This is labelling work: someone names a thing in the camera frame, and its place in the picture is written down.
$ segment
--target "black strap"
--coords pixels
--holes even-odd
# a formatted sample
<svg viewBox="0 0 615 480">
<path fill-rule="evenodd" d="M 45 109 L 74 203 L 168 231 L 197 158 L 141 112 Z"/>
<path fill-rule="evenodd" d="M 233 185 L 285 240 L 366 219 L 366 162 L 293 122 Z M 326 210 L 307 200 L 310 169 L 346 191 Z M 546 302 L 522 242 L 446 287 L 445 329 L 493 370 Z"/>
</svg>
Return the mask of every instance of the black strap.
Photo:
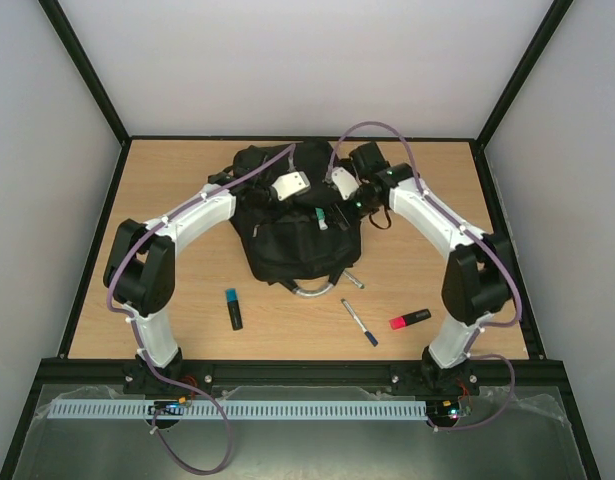
<svg viewBox="0 0 615 480">
<path fill-rule="evenodd" d="M 391 227 L 391 217 L 389 216 L 389 210 L 387 209 L 387 207 L 384 207 L 384 211 L 385 211 L 385 218 L 387 219 L 386 227 L 382 227 L 378 225 L 376 222 L 374 222 L 373 213 L 369 215 L 369 223 L 371 223 L 374 227 L 378 228 L 379 230 L 389 230 L 389 228 Z"/>
</svg>

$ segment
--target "tabletop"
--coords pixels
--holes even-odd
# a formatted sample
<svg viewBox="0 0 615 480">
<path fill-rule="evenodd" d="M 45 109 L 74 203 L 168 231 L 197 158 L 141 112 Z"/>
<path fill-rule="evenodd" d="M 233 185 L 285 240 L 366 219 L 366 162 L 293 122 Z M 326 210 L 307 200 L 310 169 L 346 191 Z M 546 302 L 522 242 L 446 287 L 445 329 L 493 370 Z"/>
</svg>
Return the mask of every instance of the tabletop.
<svg viewBox="0 0 615 480">
<path fill-rule="evenodd" d="M 132 358 L 136 344 L 122 315 L 105 306 L 102 274 L 118 225 L 132 218 L 144 222 L 163 215 L 191 197 L 208 175 L 231 164 L 234 154 L 251 144 L 287 142 L 244 140 L 135 140 L 120 186 L 82 312 L 70 358 Z M 363 142 L 346 142 L 344 155 Z M 456 213 L 491 231 L 491 223 L 466 142 L 410 142 L 422 178 Z M 379 142 L 392 165 L 407 160 L 398 142 Z M 415 360 L 437 335 L 445 317 L 440 290 L 445 262 L 434 247 L 403 218 L 378 230 L 362 225 L 362 256 L 350 269 L 366 287 L 345 277 L 328 294 L 314 299 L 292 295 L 280 285 L 257 281 L 247 264 L 240 239 L 224 222 L 190 244 L 176 262 L 176 291 L 169 303 L 174 337 L 187 359 L 212 360 Z M 307 288 L 321 280 L 302 282 Z M 233 331 L 224 291 L 235 288 L 242 330 Z M 367 341 L 341 305 L 346 298 L 377 338 Z M 389 320 L 428 308 L 429 320 L 391 330 Z M 496 320 L 513 316 L 508 302 Z M 522 333 L 489 328 L 474 354 L 501 353 L 525 359 Z"/>
</svg>

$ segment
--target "robotic arm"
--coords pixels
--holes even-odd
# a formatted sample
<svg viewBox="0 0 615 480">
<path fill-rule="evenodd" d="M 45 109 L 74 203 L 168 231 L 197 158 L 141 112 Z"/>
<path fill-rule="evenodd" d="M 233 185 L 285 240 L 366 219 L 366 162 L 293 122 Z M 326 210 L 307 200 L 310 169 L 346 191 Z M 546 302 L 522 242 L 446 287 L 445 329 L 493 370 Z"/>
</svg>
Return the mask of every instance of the robotic arm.
<svg viewBox="0 0 615 480">
<path fill-rule="evenodd" d="M 363 182 L 350 187 L 350 177 L 353 179 L 353 176 L 342 167 L 336 169 L 333 188 L 341 193 L 341 197 L 350 198 L 367 211 L 389 206 L 425 235 L 447 261 L 442 298 L 448 314 L 439 335 L 423 357 L 425 360 L 427 356 L 432 370 L 430 382 L 435 383 L 434 378 L 440 377 L 442 371 L 466 360 L 483 324 L 489 322 L 511 296 L 495 265 L 488 262 L 465 232 L 469 230 L 486 242 L 506 266 L 511 264 L 510 246 L 506 239 L 487 235 L 460 218 L 429 191 L 424 182 L 421 193 L 411 167 L 406 164 L 389 166 L 375 144 L 357 148 L 352 152 L 351 160 Z M 291 175 L 293 180 L 284 178 L 283 184 L 279 185 L 282 189 L 282 193 L 278 192 L 279 200 L 299 194 L 306 188 L 301 183 L 304 177 L 295 173 Z M 207 198 L 218 188 L 220 186 L 216 184 L 205 185 L 196 196 L 204 198 L 199 198 L 195 206 L 179 214 L 176 213 L 180 207 L 144 224 L 126 220 L 118 228 L 103 279 L 107 287 L 137 240 L 156 225 L 164 224 L 138 250 L 139 254 L 148 253 L 146 259 L 142 261 L 134 255 L 113 292 L 114 299 L 134 313 L 144 349 L 156 367 L 167 367 L 180 352 L 167 313 L 167 303 L 175 287 L 176 257 L 200 235 L 234 214 L 235 191 L 223 190 Z M 433 202 L 449 212 L 459 226 L 441 215 L 432 206 Z"/>
</svg>

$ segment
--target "blue and black marker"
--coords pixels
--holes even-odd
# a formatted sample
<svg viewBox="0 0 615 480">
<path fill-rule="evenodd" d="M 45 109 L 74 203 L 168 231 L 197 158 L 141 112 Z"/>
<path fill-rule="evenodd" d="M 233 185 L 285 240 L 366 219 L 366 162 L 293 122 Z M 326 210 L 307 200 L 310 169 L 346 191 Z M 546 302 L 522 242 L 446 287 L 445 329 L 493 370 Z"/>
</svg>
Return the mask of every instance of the blue and black marker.
<svg viewBox="0 0 615 480">
<path fill-rule="evenodd" d="M 240 330 L 243 328 L 243 317 L 240 316 L 240 306 L 238 305 L 236 289 L 230 288 L 229 290 L 225 290 L 225 296 L 227 297 L 227 309 L 229 310 L 231 328 Z"/>
</svg>

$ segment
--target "white wall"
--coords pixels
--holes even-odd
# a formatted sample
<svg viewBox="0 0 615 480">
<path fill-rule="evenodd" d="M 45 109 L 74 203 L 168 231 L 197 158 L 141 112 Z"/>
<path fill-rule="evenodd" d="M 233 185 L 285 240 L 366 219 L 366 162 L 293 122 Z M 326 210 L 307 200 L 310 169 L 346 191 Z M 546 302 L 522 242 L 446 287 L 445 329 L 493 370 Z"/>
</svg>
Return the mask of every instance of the white wall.
<svg viewBox="0 0 615 480">
<path fill-rule="evenodd" d="M 574 2 L 487 152 L 547 353 L 615 479 L 615 0 Z"/>
<path fill-rule="evenodd" d="M 0 0 L 0 468 L 56 355 L 119 146 L 38 2 Z"/>
<path fill-rule="evenodd" d="M 474 137 L 551 0 L 61 3 L 132 134 Z"/>
</svg>

